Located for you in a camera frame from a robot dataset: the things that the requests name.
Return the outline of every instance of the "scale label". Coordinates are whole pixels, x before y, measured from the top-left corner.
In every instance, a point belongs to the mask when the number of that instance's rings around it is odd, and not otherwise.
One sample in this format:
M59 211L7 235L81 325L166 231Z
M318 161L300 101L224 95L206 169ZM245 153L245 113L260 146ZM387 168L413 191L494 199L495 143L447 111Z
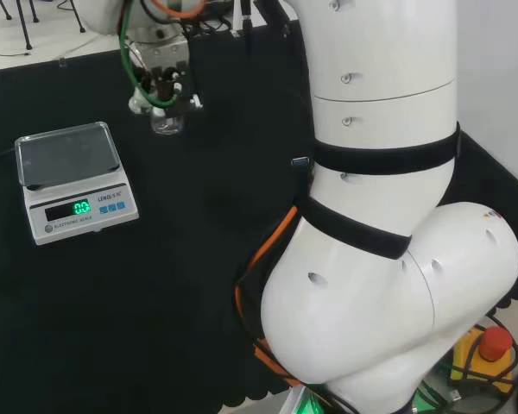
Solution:
M126 184L30 207L33 231L37 237L74 231L97 231L121 222L124 216L134 216L135 213L136 207Z

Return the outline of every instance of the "black strap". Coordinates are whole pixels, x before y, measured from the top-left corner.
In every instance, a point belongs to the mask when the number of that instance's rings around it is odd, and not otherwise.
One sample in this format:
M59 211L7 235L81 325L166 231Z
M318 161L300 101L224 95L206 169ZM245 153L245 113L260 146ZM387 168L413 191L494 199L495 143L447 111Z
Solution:
M416 173L442 166L458 156L460 125L447 138L415 147L390 149L356 149L336 147L315 140L313 158L334 171L364 175Z
M297 187L295 204L303 218L314 228L331 238L365 252L394 260L405 254L411 242L411 236L396 235L370 227L367 224L342 216L317 200L310 198L308 194L309 164L308 158L299 158L292 161Z

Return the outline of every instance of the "black table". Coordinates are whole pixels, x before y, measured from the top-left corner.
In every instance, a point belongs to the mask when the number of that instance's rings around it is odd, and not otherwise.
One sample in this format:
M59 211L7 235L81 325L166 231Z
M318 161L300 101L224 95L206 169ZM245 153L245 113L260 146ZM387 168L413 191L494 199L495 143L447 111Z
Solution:
M177 137L130 114L117 53L0 72L0 151L107 122L141 214L37 247L14 157L0 159L0 413L209 414L284 389L254 358L231 293L290 205L289 161L313 137L303 56L258 29L250 57L225 34L194 42L193 58L205 113ZM463 200L518 235L518 182L467 137L445 196Z

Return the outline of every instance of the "tripod leg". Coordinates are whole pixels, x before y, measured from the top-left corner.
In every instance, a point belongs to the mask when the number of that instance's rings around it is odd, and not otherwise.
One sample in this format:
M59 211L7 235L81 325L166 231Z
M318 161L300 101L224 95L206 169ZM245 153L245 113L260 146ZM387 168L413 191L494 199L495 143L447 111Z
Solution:
M11 20L11 16L8 13L8 10L6 9L6 6L3 5L3 1L0 0L0 5L2 6L2 10L4 14L6 15L6 20Z
M28 3L31 5L31 11L33 12L33 22L38 23L38 17L36 16L35 5L33 4L33 0L28 0Z
M77 17L77 22L79 22L80 33L84 33L86 31L86 29L83 28L83 25L80 22L79 13L77 13L77 8L75 7L75 4L73 3L73 0L71 0L71 7L73 7L73 11L75 12L75 17Z
M31 46L28 40L27 26L25 25L25 17L23 16L23 8L21 7L21 0L17 0L17 8L19 9L19 17L21 18L21 25L23 27L23 34L25 35L25 41L27 42L27 50L31 50Z

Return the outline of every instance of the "red button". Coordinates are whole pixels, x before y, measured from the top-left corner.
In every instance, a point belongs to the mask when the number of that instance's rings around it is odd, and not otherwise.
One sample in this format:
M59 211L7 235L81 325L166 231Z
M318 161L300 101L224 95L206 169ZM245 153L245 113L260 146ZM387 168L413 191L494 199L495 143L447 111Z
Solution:
M512 348L512 336L501 327L492 326L483 333L479 352L487 361L499 361Z

